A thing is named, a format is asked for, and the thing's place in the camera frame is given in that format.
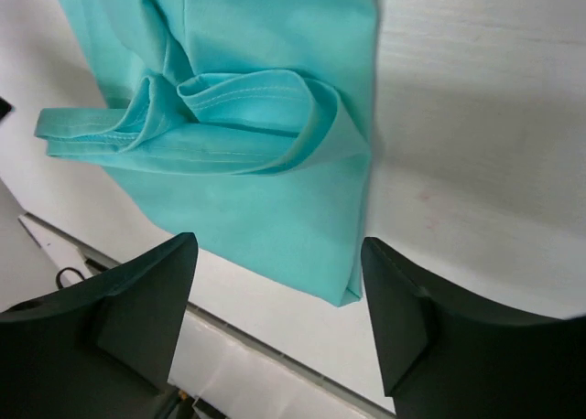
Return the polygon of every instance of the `white surface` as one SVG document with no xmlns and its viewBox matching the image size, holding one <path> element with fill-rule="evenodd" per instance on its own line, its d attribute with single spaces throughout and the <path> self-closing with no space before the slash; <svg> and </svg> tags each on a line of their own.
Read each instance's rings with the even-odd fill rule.
<svg viewBox="0 0 586 419">
<path fill-rule="evenodd" d="M 171 380 L 233 419 L 371 418 L 190 313 Z"/>
<path fill-rule="evenodd" d="M 559 317 L 586 312 L 582 1 L 380 0 L 367 233 Z M 0 94 L 18 109 L 0 176 L 22 206 L 119 261 L 166 239 L 99 168 L 49 159 L 32 137 L 42 107 L 101 106 L 56 1 L 0 0 L 0 39 Z M 364 300 L 337 309 L 209 253 L 190 299 L 392 408 Z"/>
<path fill-rule="evenodd" d="M 18 220 L 27 228 L 30 236 L 37 241 L 41 250 L 57 265 L 57 271 L 52 276 L 53 289 L 51 291 L 56 291 L 55 275 L 63 268 L 75 268 L 86 279 L 92 277 L 92 272 L 86 266 L 83 254 L 81 254 L 75 244 L 66 241 L 26 215 L 20 216 Z M 81 282 L 81 278 L 71 271 L 65 271 L 61 276 L 61 283 L 65 286 L 74 285 L 79 282 Z"/>
<path fill-rule="evenodd" d="M 20 213 L 0 181 L 0 312 L 57 289 L 57 270 L 18 223 Z"/>
</svg>

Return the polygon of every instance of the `black plastic part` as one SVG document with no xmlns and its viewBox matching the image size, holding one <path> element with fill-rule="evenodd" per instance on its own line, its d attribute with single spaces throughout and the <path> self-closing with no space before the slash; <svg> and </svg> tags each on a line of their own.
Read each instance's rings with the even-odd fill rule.
<svg viewBox="0 0 586 419">
<path fill-rule="evenodd" d="M 0 314 L 0 417 L 161 417 L 197 252 L 183 233 Z"/>
<path fill-rule="evenodd" d="M 399 419 L 586 417 L 586 317 L 497 304 L 376 238 L 364 240 L 362 262 L 385 395 Z"/>
<path fill-rule="evenodd" d="M 0 122 L 12 111 L 12 105 L 0 97 Z"/>
</svg>

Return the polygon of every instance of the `white wall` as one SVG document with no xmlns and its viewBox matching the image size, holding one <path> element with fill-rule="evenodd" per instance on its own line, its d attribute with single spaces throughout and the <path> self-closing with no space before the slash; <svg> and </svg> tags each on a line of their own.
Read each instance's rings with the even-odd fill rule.
<svg viewBox="0 0 586 419">
<path fill-rule="evenodd" d="M 0 181 L 0 311 L 57 289 L 57 268 L 19 224 L 22 212 Z"/>
</svg>

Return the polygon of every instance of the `turquoise fabric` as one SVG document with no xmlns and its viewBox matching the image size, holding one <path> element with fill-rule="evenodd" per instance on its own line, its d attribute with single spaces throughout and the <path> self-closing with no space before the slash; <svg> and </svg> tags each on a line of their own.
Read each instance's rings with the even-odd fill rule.
<svg viewBox="0 0 586 419">
<path fill-rule="evenodd" d="M 109 109 L 43 110 L 50 156 L 103 166 L 205 250 L 360 297 L 374 0 L 60 3 Z"/>
</svg>

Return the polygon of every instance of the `white table surface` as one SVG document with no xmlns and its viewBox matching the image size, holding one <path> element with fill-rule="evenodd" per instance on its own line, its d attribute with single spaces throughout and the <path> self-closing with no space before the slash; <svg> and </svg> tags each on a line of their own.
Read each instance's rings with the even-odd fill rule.
<svg viewBox="0 0 586 419">
<path fill-rule="evenodd" d="M 379 0 L 367 234 L 510 306 L 586 312 L 582 2 Z M 24 209 L 121 262 L 169 237 L 33 137 L 41 108 L 103 106 L 56 0 L 0 0 L 0 95 L 0 177 Z M 364 299 L 335 308 L 202 252 L 190 300 L 393 408 Z"/>
</svg>

